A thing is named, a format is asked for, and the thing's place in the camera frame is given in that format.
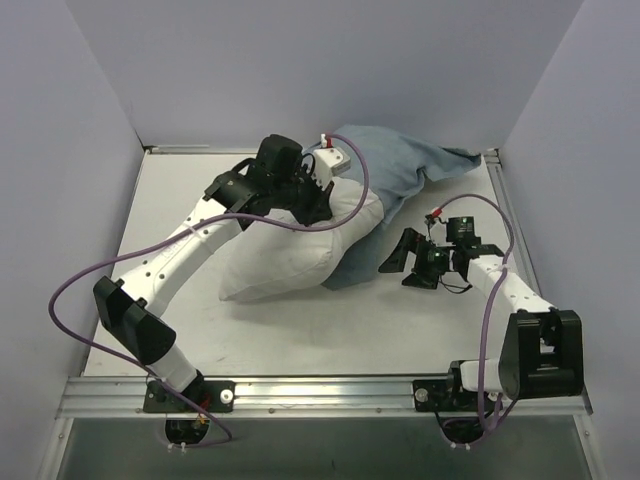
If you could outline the white pillow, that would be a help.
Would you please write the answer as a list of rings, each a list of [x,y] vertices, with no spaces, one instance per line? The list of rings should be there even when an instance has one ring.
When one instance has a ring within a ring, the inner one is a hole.
[[[321,285],[347,251],[383,220],[379,197],[367,192],[363,207],[346,224],[361,199],[362,185],[337,179],[330,196],[334,217],[321,224],[327,231],[309,233],[255,222],[232,242],[221,274],[219,299],[245,303]]]

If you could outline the blue pillowcase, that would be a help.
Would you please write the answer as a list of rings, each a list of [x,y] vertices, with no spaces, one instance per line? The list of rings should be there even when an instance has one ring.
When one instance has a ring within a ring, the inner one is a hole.
[[[479,153],[440,147],[384,127],[344,125],[330,137],[354,159],[343,178],[361,183],[364,176],[355,152],[364,157],[369,189],[380,199],[384,216],[370,233],[347,247],[341,259],[324,260],[306,274],[304,288],[321,285],[340,290],[371,281],[378,273],[385,230],[405,201],[427,181],[457,178],[481,165]]]

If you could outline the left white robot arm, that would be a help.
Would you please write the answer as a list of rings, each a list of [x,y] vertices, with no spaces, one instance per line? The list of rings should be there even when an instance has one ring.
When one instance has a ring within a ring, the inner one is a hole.
[[[207,187],[178,241],[146,258],[117,280],[93,287],[103,327],[143,366],[167,384],[166,398],[180,411],[202,399],[202,375],[176,343],[161,316],[186,281],[221,246],[273,209],[289,211],[304,226],[331,218],[329,197],[346,155],[328,139],[309,153],[297,142],[271,134],[255,157],[219,174]]]

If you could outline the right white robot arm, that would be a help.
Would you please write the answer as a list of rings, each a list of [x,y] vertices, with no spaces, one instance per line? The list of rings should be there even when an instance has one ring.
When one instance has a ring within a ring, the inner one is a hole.
[[[451,217],[444,225],[443,245],[413,228],[405,229],[379,270],[399,273],[413,255],[414,265],[403,285],[434,290],[446,274],[456,273],[467,288],[485,296],[486,320],[494,309],[507,314],[499,357],[481,355],[453,364],[452,378],[443,385],[446,402],[465,409],[477,400],[479,392],[502,394],[510,400],[580,395],[584,367],[578,314],[558,309],[510,271],[506,254],[476,235],[473,217]]]

